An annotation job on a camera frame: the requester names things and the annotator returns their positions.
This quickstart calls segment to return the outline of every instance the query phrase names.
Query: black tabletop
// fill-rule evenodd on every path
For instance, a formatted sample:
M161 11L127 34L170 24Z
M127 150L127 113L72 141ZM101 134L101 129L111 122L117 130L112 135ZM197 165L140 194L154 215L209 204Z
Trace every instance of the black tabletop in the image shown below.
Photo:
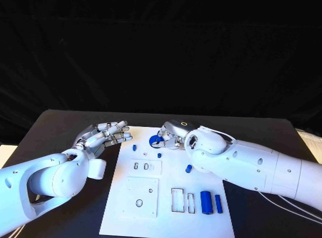
M265 145L289 156L317 162L291 122L285 119L48 110L40 115L5 167L62 153L72 147L79 132L91 124L127 120L134 126L161 127L170 119L197 122L226 132L236 139ZM88 179L81 193L25 226L19 237L105 237L99 235L99 230L118 152L120 145L110 147L101 155L108 162L104 179ZM322 225L276 207L256 191L226 181L225 190L237 238L322 237ZM268 197L283 205L276 195L268 194Z

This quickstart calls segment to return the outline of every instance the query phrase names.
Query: black curtain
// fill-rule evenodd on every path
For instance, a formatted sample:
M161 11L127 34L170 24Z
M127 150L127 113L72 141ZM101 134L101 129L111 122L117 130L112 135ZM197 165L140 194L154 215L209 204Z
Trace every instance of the black curtain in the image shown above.
M322 135L322 14L308 16L2 0L0 141L19 143L46 109L286 118Z

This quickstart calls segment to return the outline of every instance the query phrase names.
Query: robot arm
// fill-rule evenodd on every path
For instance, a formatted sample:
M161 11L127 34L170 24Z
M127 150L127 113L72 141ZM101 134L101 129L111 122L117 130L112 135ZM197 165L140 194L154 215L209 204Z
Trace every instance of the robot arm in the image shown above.
M181 121L168 121L157 136L173 134L183 125ZM186 149L196 169L214 173L246 189L286 196L322 211L322 165L229 135L230 140L225 140L222 134L204 126L193 129L193 125L181 133L183 144L177 148Z
M102 179L105 147L133 136L127 122L89 126L74 148L0 170L0 236L61 206L81 192L87 178ZM28 188L43 199L30 203Z

